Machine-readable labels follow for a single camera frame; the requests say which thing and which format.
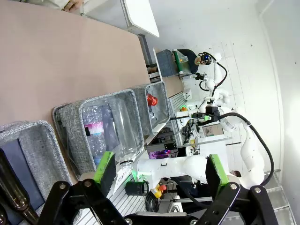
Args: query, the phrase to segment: wooden board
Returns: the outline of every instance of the wooden board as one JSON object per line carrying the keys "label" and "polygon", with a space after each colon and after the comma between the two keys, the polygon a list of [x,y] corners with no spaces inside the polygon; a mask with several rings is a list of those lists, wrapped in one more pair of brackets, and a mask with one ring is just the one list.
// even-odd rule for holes
{"label": "wooden board", "polygon": [[138,37],[51,8],[0,1],[0,124],[149,83]]}

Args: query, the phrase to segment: yellow object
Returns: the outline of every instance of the yellow object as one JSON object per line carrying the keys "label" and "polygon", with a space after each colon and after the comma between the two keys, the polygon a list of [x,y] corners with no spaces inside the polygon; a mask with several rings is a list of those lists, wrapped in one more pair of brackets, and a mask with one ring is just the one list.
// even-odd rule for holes
{"label": "yellow object", "polygon": [[154,189],[151,189],[152,193],[156,198],[160,198],[163,195],[163,191],[166,190],[166,186],[157,184]]}

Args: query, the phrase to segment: red object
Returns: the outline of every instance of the red object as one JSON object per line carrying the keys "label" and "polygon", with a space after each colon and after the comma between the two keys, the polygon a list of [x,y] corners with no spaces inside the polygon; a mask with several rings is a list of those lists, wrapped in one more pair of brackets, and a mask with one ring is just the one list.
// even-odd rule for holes
{"label": "red object", "polygon": [[163,184],[163,185],[159,186],[158,189],[159,189],[160,191],[166,191],[166,190],[167,190],[167,187]]}
{"label": "red object", "polygon": [[148,106],[155,106],[158,103],[158,98],[147,93]]}

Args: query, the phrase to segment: person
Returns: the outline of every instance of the person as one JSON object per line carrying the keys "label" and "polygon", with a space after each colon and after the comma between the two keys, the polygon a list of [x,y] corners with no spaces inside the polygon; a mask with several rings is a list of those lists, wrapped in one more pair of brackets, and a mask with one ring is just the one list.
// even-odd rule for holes
{"label": "person", "polygon": [[27,3],[47,6],[72,13],[80,8],[83,0],[26,0]]}

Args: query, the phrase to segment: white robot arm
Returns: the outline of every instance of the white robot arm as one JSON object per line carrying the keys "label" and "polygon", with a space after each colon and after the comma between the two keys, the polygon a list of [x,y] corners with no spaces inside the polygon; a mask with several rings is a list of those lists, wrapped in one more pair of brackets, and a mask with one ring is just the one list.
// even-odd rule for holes
{"label": "white robot arm", "polygon": [[[225,89],[222,89],[222,88],[215,89],[215,86],[218,85],[223,80],[223,75],[221,73],[221,67],[218,65],[222,56],[221,56],[221,53],[215,53],[213,56],[216,59],[216,60],[213,60],[213,62],[214,62],[214,77],[209,78],[207,80],[204,79],[205,88],[210,91],[210,96],[213,96],[216,98],[216,100],[218,101],[217,105],[228,104],[229,103],[228,91],[226,91]],[[204,102],[204,104],[200,108],[199,112],[204,113],[206,105],[207,105],[207,103]]]}
{"label": "white robot arm", "polygon": [[[219,107],[219,111],[221,114],[227,112],[241,113],[239,108],[231,111],[228,108]],[[260,185],[264,179],[264,160],[257,149],[255,135],[249,125],[238,117],[229,116],[223,118],[220,122],[223,129],[229,132],[234,131],[240,123],[243,124],[247,133],[247,138],[240,153],[248,172],[239,178],[227,171],[227,177],[229,181],[240,183],[244,188],[249,189],[253,185]],[[199,181],[206,182],[205,168],[206,157],[200,155],[164,159],[140,159],[135,162],[138,180],[148,181],[150,188],[154,188],[163,177],[189,175]]]}

